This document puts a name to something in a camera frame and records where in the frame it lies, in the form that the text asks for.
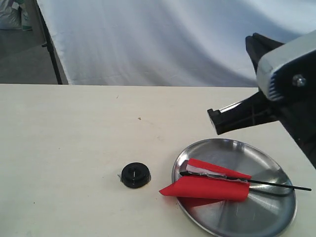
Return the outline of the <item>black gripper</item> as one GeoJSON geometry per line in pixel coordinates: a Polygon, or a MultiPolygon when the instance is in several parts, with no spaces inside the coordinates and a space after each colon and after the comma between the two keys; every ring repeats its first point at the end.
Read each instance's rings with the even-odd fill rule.
{"type": "Polygon", "coordinates": [[[316,100],[272,103],[258,91],[254,95],[220,110],[207,110],[218,135],[279,120],[295,143],[316,165],[316,100]]]}

